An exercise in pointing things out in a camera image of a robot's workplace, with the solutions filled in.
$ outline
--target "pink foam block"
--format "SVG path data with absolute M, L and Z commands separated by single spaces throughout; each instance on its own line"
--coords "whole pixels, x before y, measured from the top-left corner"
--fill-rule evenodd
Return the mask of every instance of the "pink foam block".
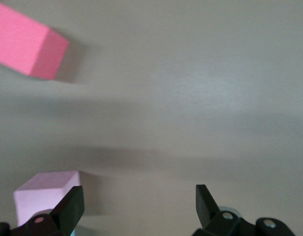
M 78 171 L 39 173 L 14 192 L 18 226 L 38 212 L 53 209 L 73 186 L 79 186 Z
M 68 41 L 0 2 L 0 63 L 22 74 L 54 79 Z

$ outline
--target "gray tabletop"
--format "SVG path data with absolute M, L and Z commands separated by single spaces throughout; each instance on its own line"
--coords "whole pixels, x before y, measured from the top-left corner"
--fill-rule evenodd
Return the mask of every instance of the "gray tabletop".
M 78 236 L 188 236 L 195 185 L 303 236 L 303 0 L 3 0 L 70 40 L 54 81 L 0 65 L 0 221 L 81 171 Z

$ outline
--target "black bracket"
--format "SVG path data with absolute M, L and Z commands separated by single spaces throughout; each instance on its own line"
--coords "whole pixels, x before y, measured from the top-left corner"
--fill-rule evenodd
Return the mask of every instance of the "black bracket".
M 196 211 L 202 229 L 193 236 L 295 236 L 283 222 L 260 218 L 252 225 L 229 211 L 221 211 L 205 185 L 196 186 Z
M 0 223 L 0 236 L 70 236 L 85 210 L 82 186 L 72 187 L 50 214 L 40 214 L 10 229 Z

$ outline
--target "block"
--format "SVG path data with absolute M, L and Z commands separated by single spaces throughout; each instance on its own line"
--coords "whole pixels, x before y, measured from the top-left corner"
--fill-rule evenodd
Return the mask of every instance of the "block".
M 52 80 L 68 44 L 50 27 L 0 2 L 0 64 Z
M 73 186 L 79 186 L 78 171 L 39 173 L 14 192 L 18 226 L 37 213 L 50 213 Z

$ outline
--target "cube's top face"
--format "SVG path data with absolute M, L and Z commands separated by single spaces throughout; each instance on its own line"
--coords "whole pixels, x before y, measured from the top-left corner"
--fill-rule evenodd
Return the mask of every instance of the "cube's top face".
M 49 28 L 0 3 L 0 63 L 29 74 Z
M 64 188 L 78 171 L 39 173 L 16 191 Z

